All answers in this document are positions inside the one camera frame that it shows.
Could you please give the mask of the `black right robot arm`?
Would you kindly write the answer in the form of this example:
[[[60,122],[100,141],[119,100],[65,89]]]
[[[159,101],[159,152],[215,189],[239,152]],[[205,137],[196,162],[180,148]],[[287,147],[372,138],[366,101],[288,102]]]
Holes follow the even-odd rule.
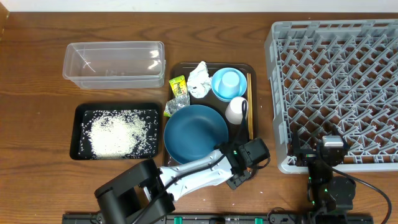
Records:
[[[313,148],[300,146],[295,130],[291,148],[297,164],[308,167],[307,199],[311,211],[296,218],[296,223],[348,224],[347,211],[353,209],[356,184],[343,175],[334,176],[333,168],[344,161],[349,145],[333,128]]]

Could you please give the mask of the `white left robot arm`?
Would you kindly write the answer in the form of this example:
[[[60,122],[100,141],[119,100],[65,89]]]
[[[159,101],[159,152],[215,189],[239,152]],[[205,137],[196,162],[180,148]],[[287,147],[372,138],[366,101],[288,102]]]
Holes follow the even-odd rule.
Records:
[[[260,138],[239,145],[216,146],[202,159],[179,166],[157,167],[142,161],[95,191],[103,223],[154,223],[175,210],[174,203],[198,189],[227,183],[236,189],[250,179],[250,170],[269,163]]]

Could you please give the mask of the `white napkin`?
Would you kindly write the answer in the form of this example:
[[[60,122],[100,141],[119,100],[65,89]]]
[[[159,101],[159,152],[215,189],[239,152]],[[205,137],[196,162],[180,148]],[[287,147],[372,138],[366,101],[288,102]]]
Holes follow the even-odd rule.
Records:
[[[187,81],[187,90],[194,98],[204,98],[211,89],[211,77],[206,62],[201,61],[190,72]]]

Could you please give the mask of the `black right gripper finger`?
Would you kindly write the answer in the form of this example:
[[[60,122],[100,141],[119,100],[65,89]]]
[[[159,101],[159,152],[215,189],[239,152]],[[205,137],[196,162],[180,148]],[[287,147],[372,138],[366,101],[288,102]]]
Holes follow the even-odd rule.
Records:
[[[346,140],[344,139],[343,135],[340,134],[340,132],[339,132],[337,126],[333,126],[333,127],[332,127],[332,136],[341,136],[341,138],[342,138],[342,140],[343,140],[343,143],[344,143],[344,146],[349,146],[349,144],[348,144],[348,143],[346,142]]]
[[[292,135],[292,142],[291,142],[291,145],[290,145],[290,150],[291,150],[292,154],[296,154],[296,153],[300,152],[300,148],[301,148],[300,138],[299,138],[299,134],[298,134],[298,129],[295,128],[293,130],[292,134],[293,135]]]

